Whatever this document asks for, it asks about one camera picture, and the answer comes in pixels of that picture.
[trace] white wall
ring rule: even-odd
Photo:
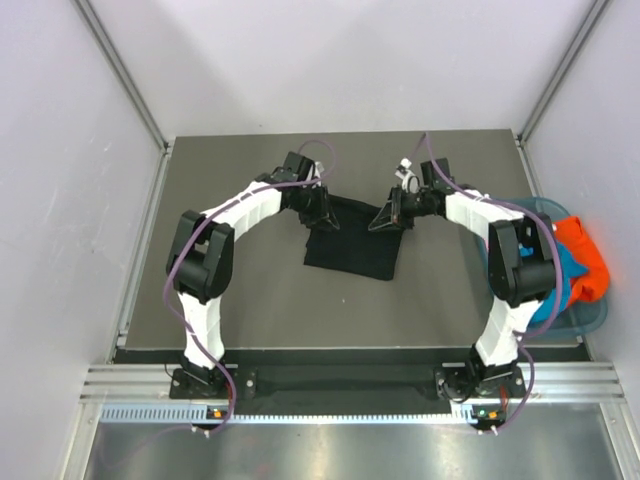
[[[519,130],[591,0],[92,0],[167,137]]]
[[[158,150],[69,0],[0,3],[0,476],[49,479]]]
[[[612,274],[593,335],[640,423],[640,3],[615,0],[530,142],[544,193],[579,214]]]

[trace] blue bowl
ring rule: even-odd
[[[551,221],[557,222],[570,216],[569,212],[557,202],[542,197],[516,198],[507,200],[532,212],[546,213]],[[478,249],[487,265],[487,249],[484,241],[476,237]],[[593,332],[604,323],[607,318],[607,300],[605,297],[597,302],[576,302],[564,310],[555,319],[551,328],[540,338],[566,338],[585,335]],[[529,330],[536,330],[539,324],[529,325]]]

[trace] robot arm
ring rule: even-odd
[[[193,333],[187,332],[185,358],[189,362],[190,373],[203,382],[210,380],[213,364],[197,348],[193,336],[198,337],[216,360],[222,358],[220,302],[231,281],[235,241],[262,220],[286,208],[297,211],[301,223],[308,227],[339,228],[327,188],[319,181],[306,186],[277,186],[319,178],[321,171],[320,162],[290,152],[282,167],[276,168],[272,174],[261,175],[221,206],[202,213],[187,211],[180,218],[167,262],[167,273],[195,229],[209,215],[221,210],[190,249],[174,280],[185,319],[193,328]]]
[[[450,177],[447,160],[437,162]],[[396,175],[402,184],[391,189],[389,200],[369,230],[412,228],[416,216],[439,215],[462,225],[488,245],[489,285],[495,295],[489,319],[471,348],[464,372],[447,378],[444,386],[462,397],[495,391],[517,372],[514,332],[527,329],[555,287],[551,247],[535,222],[522,213],[483,202],[482,194],[471,187],[462,187],[466,194],[454,191],[436,174],[431,162],[421,164],[424,184],[419,186],[410,167],[407,159],[398,166]],[[551,230],[549,218],[544,214],[539,217]],[[523,258],[521,246],[531,249],[532,255]]]

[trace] black cloth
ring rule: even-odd
[[[340,230],[311,229],[304,264],[392,280],[402,231],[370,233],[368,226],[380,208],[329,195]]]

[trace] metal floor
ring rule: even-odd
[[[105,467],[164,428],[101,424],[85,478],[622,478],[597,405],[529,406],[498,437],[435,425],[234,425],[209,440],[172,431]]]
[[[309,135],[180,137],[170,160],[135,304],[127,348],[181,348],[184,330],[162,304],[165,262],[187,209],[214,207],[270,172]],[[381,206],[394,169],[419,133],[314,135],[331,142],[339,165],[332,194]],[[508,130],[433,134],[452,173],[496,197],[530,195]],[[311,145],[305,154],[330,162]],[[426,159],[421,152],[416,160]],[[222,302],[230,348],[453,347],[477,340],[491,307],[472,234],[440,218],[417,219],[402,239],[396,276],[382,282],[303,265],[309,232],[293,212],[258,225],[236,244],[233,280]]]

